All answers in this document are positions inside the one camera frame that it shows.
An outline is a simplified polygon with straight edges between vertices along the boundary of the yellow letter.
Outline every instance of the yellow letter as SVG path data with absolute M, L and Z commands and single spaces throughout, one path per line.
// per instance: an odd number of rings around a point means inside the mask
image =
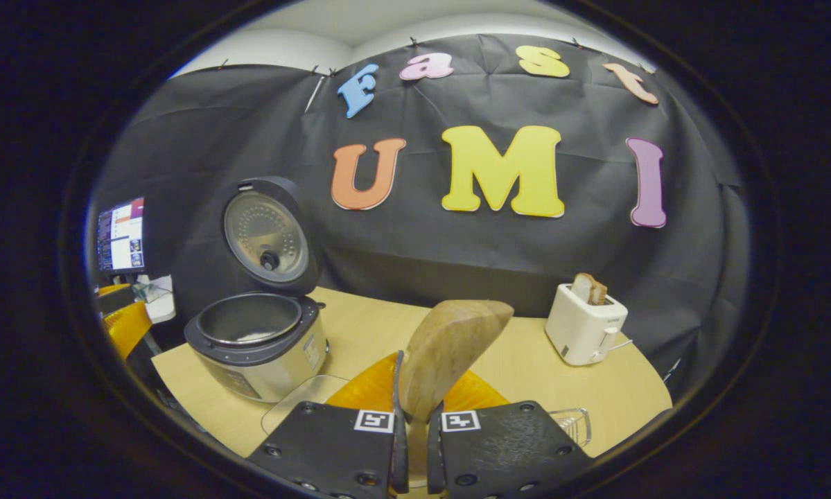
M 570 73 L 570 67 L 560 61 L 560 54 L 551 49 L 522 45 L 517 47 L 516 52 L 522 59 L 520 67 L 533 75 L 562 78 Z
M 515 212 L 551 218 L 563 214 L 554 167 L 554 149 L 560 142 L 557 130 L 546 126 L 520 128 L 504 157 L 478 126 L 450 128 L 443 132 L 443 140 L 453 148 L 453 180 L 449 195 L 443 197 L 443 208 L 449 211 L 479 208 L 480 199 L 473 194 L 472 177 L 475 177 L 490 208 L 498 211 L 519 179 L 520 193 L 511 202 Z

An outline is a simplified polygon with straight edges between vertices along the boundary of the rice cooker lid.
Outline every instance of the rice cooker lid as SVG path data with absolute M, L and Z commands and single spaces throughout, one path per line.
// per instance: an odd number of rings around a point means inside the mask
M 242 180 L 222 218 L 227 245 L 248 274 L 292 296 L 310 293 L 320 278 L 300 199 L 282 177 Z

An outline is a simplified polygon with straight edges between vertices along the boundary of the foam letter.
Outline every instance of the foam letter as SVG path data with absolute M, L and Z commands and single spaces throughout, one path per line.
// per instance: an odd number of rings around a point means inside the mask
M 662 149 L 643 139 L 627 139 L 625 144 L 637 158 L 637 206 L 631 210 L 631 222 L 664 227 L 668 218 L 662 211 Z
M 454 71 L 451 63 L 453 63 L 453 57 L 447 53 L 429 53 L 415 56 L 406 63 L 411 66 L 406 66 L 400 71 L 400 79 L 420 80 L 425 76 L 428 76 L 428 78 L 449 76 Z
M 370 64 L 338 87 L 338 95 L 341 95 L 348 103 L 348 118 L 354 117 L 354 114 L 359 113 L 375 98 L 375 95 L 365 92 L 375 88 L 375 78 L 371 76 L 371 73 L 375 71 L 378 71 L 378 65 Z
M 511 202 L 515 212 L 551 218 L 563 214 L 554 167 L 554 149 L 560 142 L 557 130 L 545 126 L 520 128 L 504 157 L 478 126 L 450 128 L 443 132 L 443 140 L 453 148 L 451 186 L 449 195 L 443 198 L 443 208 L 449 211 L 479 208 L 480 199 L 473 194 L 472 177 L 475 177 L 490 208 L 498 211 L 519 179 L 520 193 Z
M 533 75 L 562 78 L 570 73 L 570 67 L 560 61 L 560 54 L 551 49 L 522 45 L 517 47 L 516 52 L 522 59 L 520 67 Z
M 343 209 L 373 209 L 390 195 L 396 172 L 396 153 L 405 148 L 403 139 L 386 139 L 375 143 L 378 153 L 378 166 L 375 168 L 375 181 L 367 190 L 359 191 L 354 187 L 354 175 L 357 173 L 357 160 L 365 152 L 362 144 L 343 146 L 335 151 L 335 174 L 332 176 L 332 199 Z
M 640 82 L 643 81 L 640 76 L 634 75 L 634 73 L 625 69 L 621 64 L 614 62 L 604 64 L 603 67 L 606 67 L 606 69 L 615 73 L 615 76 L 618 76 L 618 79 L 621 80 L 624 88 L 631 91 L 631 94 L 636 95 L 637 98 L 643 100 L 644 102 L 649 102 L 649 104 L 658 104 L 658 98 L 646 91 L 646 89 L 643 88 L 643 85 L 640 85 Z

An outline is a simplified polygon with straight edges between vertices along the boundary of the bread slice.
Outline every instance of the bread slice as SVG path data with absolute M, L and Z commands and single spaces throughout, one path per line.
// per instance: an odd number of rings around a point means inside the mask
M 606 303 L 606 286 L 603 286 L 593 278 L 593 275 L 576 274 L 572 280 L 572 293 L 584 300 L 587 304 Z

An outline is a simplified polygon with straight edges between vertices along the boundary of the blue letter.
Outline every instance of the blue letter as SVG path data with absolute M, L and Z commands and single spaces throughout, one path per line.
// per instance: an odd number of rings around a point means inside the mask
M 375 78 L 370 76 L 375 71 L 378 71 L 378 65 L 370 64 L 338 87 L 338 94 L 348 103 L 348 118 L 354 117 L 375 98 L 375 95 L 365 92 L 375 88 Z

